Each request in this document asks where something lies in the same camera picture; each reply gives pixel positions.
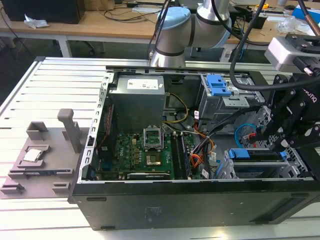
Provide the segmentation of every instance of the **blue cable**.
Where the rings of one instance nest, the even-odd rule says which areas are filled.
[[[238,145],[239,148],[242,148],[242,145],[241,145],[241,143],[239,142],[239,139],[238,139],[238,132],[239,132],[240,129],[242,129],[242,128],[245,127],[245,126],[250,126],[250,127],[254,128],[254,129],[257,129],[257,126],[255,126],[255,125],[253,125],[253,124],[244,123],[244,124],[242,124],[241,126],[239,126],[239,127],[235,130],[235,132],[234,132],[234,139],[235,139],[235,143]]]

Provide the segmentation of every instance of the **black computer case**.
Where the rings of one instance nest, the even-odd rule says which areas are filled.
[[[85,13],[84,0],[2,0],[11,21],[25,20],[25,14],[36,20],[78,24]]]

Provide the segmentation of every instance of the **wooden desk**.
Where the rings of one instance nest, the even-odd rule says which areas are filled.
[[[283,9],[284,7],[282,6],[277,6],[278,0],[267,0],[266,3],[269,4],[270,7],[273,8],[281,8]],[[288,1],[286,5],[298,5],[298,1]],[[318,8],[320,9],[320,3],[319,2],[305,2],[305,5],[309,8]],[[270,43],[272,38],[275,36],[285,36],[286,34],[279,33],[276,29],[276,24],[277,22],[274,21],[265,21],[262,29],[252,29],[249,35],[250,41],[253,42],[258,42],[258,43]],[[237,39],[234,36],[231,36],[227,43],[228,44],[238,44],[239,39]]]
[[[266,2],[271,7],[276,7],[278,0],[267,0]],[[287,2],[287,5],[297,4],[297,1]],[[305,4],[307,7],[320,8],[320,3],[305,2]],[[114,18],[117,19],[128,19],[140,15],[138,12],[128,11],[130,11],[130,9],[118,8],[113,10],[112,13],[115,14]],[[153,22],[146,20],[137,23],[118,22],[106,19],[102,14],[103,12],[87,11],[79,24],[49,22],[49,27],[37,29],[30,28],[23,22],[10,21],[7,16],[5,16],[5,19],[14,32],[16,32],[16,34],[21,38],[57,40],[64,57],[72,56],[68,43],[69,40],[141,44],[149,43],[155,29],[155,24],[153,22],[156,21],[156,13],[145,16]],[[269,43],[273,37],[280,35],[277,32],[275,25],[276,22],[265,21],[262,29],[253,29],[251,31],[249,39],[254,42]],[[2,19],[0,19],[0,36],[14,37]],[[233,36],[228,39],[221,57],[222,62],[227,62],[229,60],[230,53],[238,42],[239,40]],[[266,48],[266,46],[248,46],[248,49],[255,50],[265,50]]]
[[[129,12],[130,8],[119,8],[111,11],[115,19],[129,19],[141,16],[143,13]],[[150,39],[155,30],[155,22],[157,13],[145,16],[145,18],[153,21],[148,21],[141,17],[137,21],[146,20],[137,23],[119,22],[107,19],[103,16],[103,11],[86,11],[79,24],[64,24],[60,29],[62,35],[74,36],[95,36],[95,37],[116,37],[116,38],[131,38],[131,39]]]

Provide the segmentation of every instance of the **slotted metal surface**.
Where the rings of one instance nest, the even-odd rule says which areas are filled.
[[[53,58],[34,62],[0,107],[0,186],[27,139],[30,121],[63,127],[60,108],[74,109],[74,120],[89,127],[105,66],[146,66],[145,60]],[[227,63],[188,62],[191,68],[225,69]],[[262,71],[272,81],[277,71],[267,64],[237,64],[238,70]],[[0,200],[0,239],[319,239],[320,204],[314,203],[279,225],[93,231],[75,204],[66,198]]]

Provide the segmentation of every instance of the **yellow wire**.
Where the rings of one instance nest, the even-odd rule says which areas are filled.
[[[182,101],[182,99],[181,99],[180,97],[178,97],[176,94],[171,93],[171,92],[169,92],[169,94],[170,94],[170,95],[175,96],[175,97],[176,97],[177,99],[179,99],[179,100],[180,100],[180,102],[184,105],[184,107],[185,107],[185,116],[184,116],[184,118],[179,119],[179,120],[174,120],[174,121],[163,121],[163,123],[167,123],[167,124],[178,124],[178,123],[181,123],[181,122],[183,122],[184,120],[186,120],[186,119],[187,119],[188,114],[189,114],[189,109],[188,109],[187,105],[185,104],[185,102],[184,102],[184,101]]]

